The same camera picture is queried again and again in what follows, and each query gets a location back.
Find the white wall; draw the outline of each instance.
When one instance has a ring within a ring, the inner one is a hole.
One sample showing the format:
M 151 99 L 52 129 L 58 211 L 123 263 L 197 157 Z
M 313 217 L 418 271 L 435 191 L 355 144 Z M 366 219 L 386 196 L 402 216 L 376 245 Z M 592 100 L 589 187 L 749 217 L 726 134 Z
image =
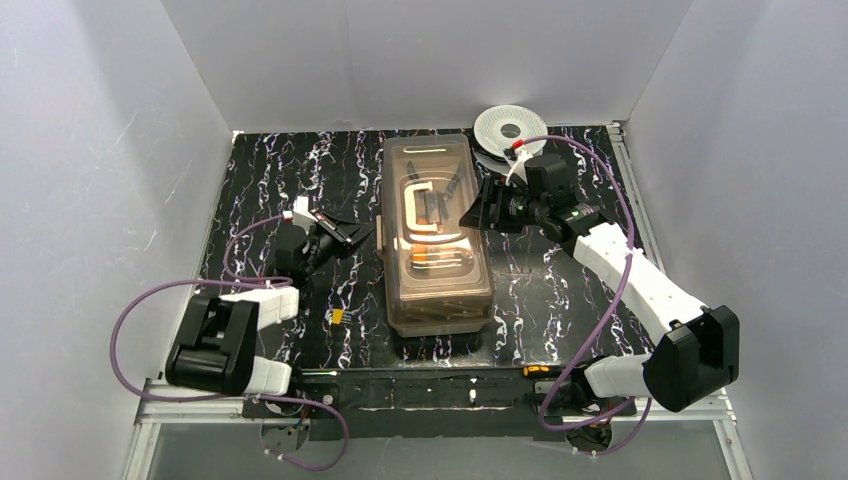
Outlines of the white wall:
M 109 334 L 143 289 L 194 273 L 226 124 L 159 2 L 0 4 L 0 477 L 111 479 L 138 399 Z M 161 365 L 186 292 L 131 319 Z
M 628 125 L 672 277 L 742 323 L 754 475 L 848 470 L 848 5 L 696 0 Z
M 233 130 L 623 119 L 691 0 L 163 0 Z

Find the tape roll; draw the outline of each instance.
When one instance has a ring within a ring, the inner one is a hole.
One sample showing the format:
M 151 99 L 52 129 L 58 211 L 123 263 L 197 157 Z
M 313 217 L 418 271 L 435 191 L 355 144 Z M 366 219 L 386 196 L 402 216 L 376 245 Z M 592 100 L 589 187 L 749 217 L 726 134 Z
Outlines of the tape roll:
M 546 135 L 548 126 L 542 117 L 532 110 L 518 105 L 498 105 L 477 117 L 474 122 L 474 137 L 477 143 L 495 157 L 503 157 L 503 151 L 516 140 Z M 539 153 L 546 140 L 527 145 L 533 155 Z

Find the black marble surface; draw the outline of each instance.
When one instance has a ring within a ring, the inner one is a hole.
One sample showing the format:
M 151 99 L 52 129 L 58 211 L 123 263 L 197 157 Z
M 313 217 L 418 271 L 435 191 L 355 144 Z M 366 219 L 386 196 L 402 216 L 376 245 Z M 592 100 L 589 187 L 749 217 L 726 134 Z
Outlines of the black marble surface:
M 551 132 L 588 145 L 616 172 L 616 181 L 622 185 L 604 127 L 558 127 Z M 397 136 L 447 133 L 470 135 L 471 130 L 239 135 L 201 276 L 226 278 L 222 267 L 226 242 L 247 225 L 290 209 L 298 195 L 311 197 L 311 205 L 340 218 L 373 221 L 380 212 L 383 142 Z M 545 151 L 557 152 L 570 162 L 579 194 L 621 215 L 609 181 L 588 157 L 551 142 Z M 243 238 L 234 252 L 234 269 L 245 275 L 270 274 L 266 264 L 274 233 L 272 225 Z M 301 368 L 332 369 L 567 362 L 609 305 L 612 291 L 537 229 L 509 236 L 490 232 L 486 238 L 496 310 L 495 320 L 479 334 L 397 336 L 386 322 L 382 263 L 372 235 L 351 258 L 332 261 L 314 276 L 313 299 L 298 318 L 260 332 L 258 354 Z M 326 313 L 332 308 L 351 312 L 351 322 L 331 325 Z M 650 348 L 646 332 L 621 306 L 592 353 L 640 354 Z

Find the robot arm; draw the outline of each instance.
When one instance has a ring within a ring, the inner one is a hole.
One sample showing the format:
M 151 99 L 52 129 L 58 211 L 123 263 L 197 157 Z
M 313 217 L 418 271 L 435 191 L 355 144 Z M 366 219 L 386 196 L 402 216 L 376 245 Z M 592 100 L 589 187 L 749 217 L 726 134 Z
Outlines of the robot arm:
M 352 253 L 373 230 L 308 207 L 309 199 L 298 197 L 286 215 L 293 223 L 277 230 L 274 268 L 294 286 L 192 297 L 165 365 L 168 383 L 233 396 L 289 390 L 292 367 L 254 355 L 257 331 L 297 316 L 310 275 Z
M 615 223 L 597 206 L 581 203 L 566 163 L 557 155 L 524 159 L 521 181 L 487 177 L 460 224 L 517 233 L 527 225 L 617 285 L 631 253 Z M 652 354 L 598 357 L 575 368 L 572 384 L 582 398 L 650 396 L 678 412 L 738 376 L 739 320 L 727 307 L 708 309 L 675 285 L 641 251 L 634 251 L 622 300 L 645 326 Z
M 603 223 L 577 238 L 572 256 L 607 285 L 618 285 L 628 253 L 618 225 Z M 641 251 L 622 300 L 648 331 L 653 354 L 606 357 L 583 372 L 597 398 L 650 396 L 679 412 L 739 375 L 739 320 L 727 307 L 707 308 Z

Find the brown plastic box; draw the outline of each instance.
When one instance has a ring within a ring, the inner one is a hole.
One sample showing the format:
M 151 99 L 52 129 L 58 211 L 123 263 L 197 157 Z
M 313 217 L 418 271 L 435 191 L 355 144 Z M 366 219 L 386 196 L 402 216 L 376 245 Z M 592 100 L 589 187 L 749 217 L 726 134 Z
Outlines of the brown plastic box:
M 377 234 L 389 324 L 402 337 L 479 331 L 494 289 L 480 232 L 459 226 L 477 195 L 468 139 L 393 138 L 383 156 Z

